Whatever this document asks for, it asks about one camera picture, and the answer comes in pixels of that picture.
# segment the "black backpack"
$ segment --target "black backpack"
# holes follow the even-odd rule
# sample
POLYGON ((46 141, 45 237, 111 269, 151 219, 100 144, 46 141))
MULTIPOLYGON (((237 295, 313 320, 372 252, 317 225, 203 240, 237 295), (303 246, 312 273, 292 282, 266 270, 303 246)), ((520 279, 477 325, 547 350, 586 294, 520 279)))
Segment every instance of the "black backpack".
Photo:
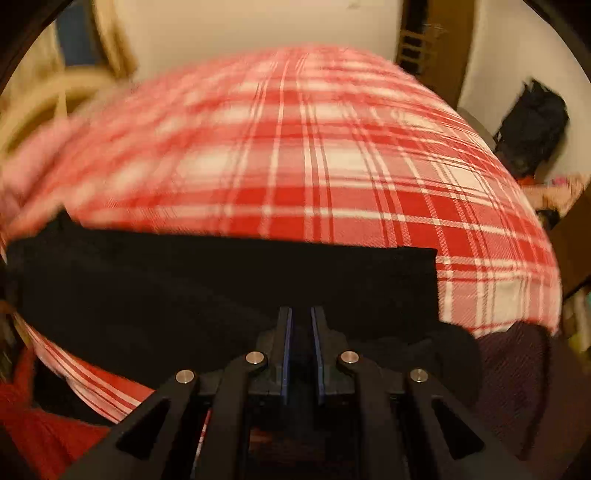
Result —
POLYGON ((495 154, 516 179, 533 175, 551 157, 568 123, 560 95, 532 79, 495 135, 495 154))

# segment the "metal screw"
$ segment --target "metal screw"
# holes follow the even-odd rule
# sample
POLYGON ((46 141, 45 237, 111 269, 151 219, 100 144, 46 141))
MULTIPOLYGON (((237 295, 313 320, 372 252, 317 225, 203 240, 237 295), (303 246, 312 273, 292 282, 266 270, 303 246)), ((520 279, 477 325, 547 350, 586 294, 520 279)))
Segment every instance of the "metal screw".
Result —
POLYGON ((250 352, 246 355, 246 361, 252 365, 258 365, 265 359, 265 355, 260 352, 250 352))
POLYGON ((191 383, 195 378, 195 374, 190 370, 181 370, 175 378, 178 383, 191 383))
POLYGON ((429 380, 429 374, 421 368, 415 368, 410 372, 410 378, 416 383, 423 383, 429 380))
POLYGON ((359 362, 359 355, 349 350, 340 354, 340 359, 346 364, 356 364, 359 362))

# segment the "triangular cutout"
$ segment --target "triangular cutout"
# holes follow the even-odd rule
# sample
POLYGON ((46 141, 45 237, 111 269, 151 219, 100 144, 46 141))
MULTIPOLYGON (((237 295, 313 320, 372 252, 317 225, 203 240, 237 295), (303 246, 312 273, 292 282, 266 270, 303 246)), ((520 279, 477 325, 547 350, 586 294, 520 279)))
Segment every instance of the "triangular cutout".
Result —
POLYGON ((441 398, 435 398, 432 406, 454 460, 482 451, 484 442, 441 398))
POLYGON ((131 430, 123 434, 117 442, 117 448, 138 460, 150 458, 169 409, 170 400, 160 400, 131 430))

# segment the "white wall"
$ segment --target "white wall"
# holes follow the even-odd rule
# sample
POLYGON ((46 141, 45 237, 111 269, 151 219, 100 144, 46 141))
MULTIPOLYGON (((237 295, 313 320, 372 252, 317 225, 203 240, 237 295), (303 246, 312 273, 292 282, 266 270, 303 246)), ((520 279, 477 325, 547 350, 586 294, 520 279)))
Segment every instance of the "white wall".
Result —
POLYGON ((324 43, 393 60, 402 0, 115 0, 137 78, 258 48, 324 43))
POLYGON ((570 126, 548 177, 591 173, 591 83, 554 29, 522 0, 477 0, 475 35, 459 106, 494 134, 533 77, 566 102, 570 126))

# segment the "bed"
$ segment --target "bed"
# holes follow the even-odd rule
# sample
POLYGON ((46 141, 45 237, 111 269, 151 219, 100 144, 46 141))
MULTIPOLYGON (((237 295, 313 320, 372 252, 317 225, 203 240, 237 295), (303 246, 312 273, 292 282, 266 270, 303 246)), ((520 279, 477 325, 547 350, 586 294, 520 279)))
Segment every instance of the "bed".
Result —
MULTIPOLYGON (((36 132, 0 189, 5 243, 65 207, 89 228, 436 248, 442 321, 475 336, 558 325, 553 250, 509 173, 437 95, 350 48, 268 50, 130 87, 36 132)), ((105 417, 151 392, 28 330, 105 417)))

